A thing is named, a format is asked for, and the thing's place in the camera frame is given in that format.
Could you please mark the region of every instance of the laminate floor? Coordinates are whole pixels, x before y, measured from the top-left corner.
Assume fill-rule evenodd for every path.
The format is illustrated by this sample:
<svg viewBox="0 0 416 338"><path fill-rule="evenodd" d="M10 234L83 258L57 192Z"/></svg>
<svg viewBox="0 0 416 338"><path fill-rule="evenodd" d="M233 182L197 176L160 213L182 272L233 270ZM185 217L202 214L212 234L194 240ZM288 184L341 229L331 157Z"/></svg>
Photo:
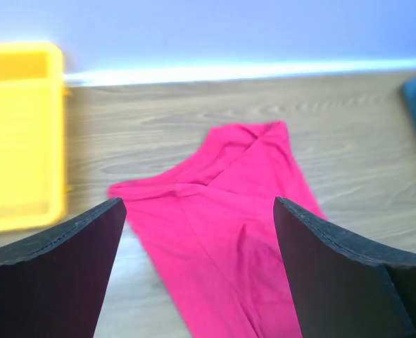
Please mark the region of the laminate floor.
<svg viewBox="0 0 416 338"><path fill-rule="evenodd" d="M160 84L73 90L68 107L70 214L107 187L167 170L208 129L284 120L293 153L327 217L416 252L416 133L399 88L414 73ZM0 245L31 232L0 235ZM125 227L95 336L190 337Z"/></svg>

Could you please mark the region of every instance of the pink cloth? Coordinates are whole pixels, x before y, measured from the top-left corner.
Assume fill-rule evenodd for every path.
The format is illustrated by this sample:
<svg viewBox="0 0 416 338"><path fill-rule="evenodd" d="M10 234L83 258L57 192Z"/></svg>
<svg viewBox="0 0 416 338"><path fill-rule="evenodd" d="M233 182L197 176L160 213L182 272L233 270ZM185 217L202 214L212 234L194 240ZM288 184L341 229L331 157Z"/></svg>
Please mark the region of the pink cloth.
<svg viewBox="0 0 416 338"><path fill-rule="evenodd" d="M124 200L195 338L301 338L272 206L283 196L323 214L284 123L213 128L183 163L109 196Z"/></svg>

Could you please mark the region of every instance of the black foam pad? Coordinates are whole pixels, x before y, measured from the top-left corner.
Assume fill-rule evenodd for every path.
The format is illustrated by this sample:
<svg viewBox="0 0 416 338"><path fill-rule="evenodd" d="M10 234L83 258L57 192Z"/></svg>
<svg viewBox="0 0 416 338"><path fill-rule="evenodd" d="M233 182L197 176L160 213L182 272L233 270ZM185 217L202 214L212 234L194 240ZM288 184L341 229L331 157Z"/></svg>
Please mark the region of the black foam pad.
<svg viewBox="0 0 416 338"><path fill-rule="evenodd" d="M111 199L0 248L0 337L93 337L126 210Z"/></svg>
<svg viewBox="0 0 416 338"><path fill-rule="evenodd" d="M274 217L303 338L416 337L416 253L287 199L275 201Z"/></svg>

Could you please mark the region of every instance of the wooden floor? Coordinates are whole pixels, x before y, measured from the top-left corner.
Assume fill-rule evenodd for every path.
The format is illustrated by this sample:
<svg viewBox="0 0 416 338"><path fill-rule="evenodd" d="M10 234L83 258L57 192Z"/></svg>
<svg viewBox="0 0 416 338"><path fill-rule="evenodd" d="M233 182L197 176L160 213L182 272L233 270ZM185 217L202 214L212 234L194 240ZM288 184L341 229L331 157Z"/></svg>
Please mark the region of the wooden floor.
<svg viewBox="0 0 416 338"><path fill-rule="evenodd" d="M75 89L68 111L72 214L118 181L155 175L207 130L281 119L330 220L416 252L416 133L399 95L412 73ZM0 235L0 244L28 232ZM126 227L96 337L190 337Z"/></svg>

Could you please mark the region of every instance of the yellow plastic container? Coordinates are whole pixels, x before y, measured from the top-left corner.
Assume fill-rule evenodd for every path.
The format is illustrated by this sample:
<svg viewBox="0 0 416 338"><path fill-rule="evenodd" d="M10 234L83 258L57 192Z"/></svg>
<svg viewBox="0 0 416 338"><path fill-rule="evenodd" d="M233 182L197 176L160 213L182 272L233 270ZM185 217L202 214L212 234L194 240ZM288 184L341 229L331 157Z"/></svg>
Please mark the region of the yellow plastic container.
<svg viewBox="0 0 416 338"><path fill-rule="evenodd" d="M0 231L62 218L65 187L62 53L0 44Z"/></svg>

